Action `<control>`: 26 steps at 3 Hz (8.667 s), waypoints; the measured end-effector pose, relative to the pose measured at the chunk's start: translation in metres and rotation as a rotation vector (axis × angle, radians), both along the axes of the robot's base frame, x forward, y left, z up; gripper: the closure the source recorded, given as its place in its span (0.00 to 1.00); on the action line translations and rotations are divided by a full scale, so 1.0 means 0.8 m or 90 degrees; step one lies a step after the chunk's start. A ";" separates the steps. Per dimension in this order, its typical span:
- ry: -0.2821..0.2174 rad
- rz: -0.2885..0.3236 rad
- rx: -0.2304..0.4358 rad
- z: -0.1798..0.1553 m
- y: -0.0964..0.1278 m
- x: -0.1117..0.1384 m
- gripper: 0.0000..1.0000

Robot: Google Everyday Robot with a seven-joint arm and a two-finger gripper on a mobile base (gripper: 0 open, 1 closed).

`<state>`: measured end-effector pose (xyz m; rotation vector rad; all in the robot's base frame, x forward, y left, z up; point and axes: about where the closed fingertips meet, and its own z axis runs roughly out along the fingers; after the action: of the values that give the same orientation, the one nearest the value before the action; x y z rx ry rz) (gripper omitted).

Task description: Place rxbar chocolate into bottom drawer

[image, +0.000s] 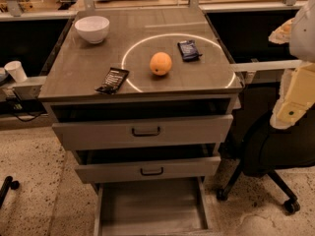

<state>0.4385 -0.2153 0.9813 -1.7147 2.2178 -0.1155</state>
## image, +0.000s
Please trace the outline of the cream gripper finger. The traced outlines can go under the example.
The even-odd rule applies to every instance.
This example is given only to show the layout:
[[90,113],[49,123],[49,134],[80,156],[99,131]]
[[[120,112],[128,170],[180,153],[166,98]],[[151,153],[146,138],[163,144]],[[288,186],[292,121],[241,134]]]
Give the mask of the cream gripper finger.
[[273,30],[269,36],[269,41],[275,44],[288,43],[291,34],[292,19],[287,20],[277,29]]
[[270,124],[284,130],[294,126],[315,103],[315,64],[303,62],[294,70],[285,70],[279,95]]

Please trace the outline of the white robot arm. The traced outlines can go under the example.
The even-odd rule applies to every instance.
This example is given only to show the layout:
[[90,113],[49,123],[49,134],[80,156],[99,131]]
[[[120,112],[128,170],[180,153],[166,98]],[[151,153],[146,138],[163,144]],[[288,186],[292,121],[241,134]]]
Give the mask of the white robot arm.
[[280,98],[270,119],[273,128],[284,130],[315,103],[315,0],[308,0],[293,19],[274,30],[269,41],[288,43],[289,53],[301,61],[293,71],[283,72]]

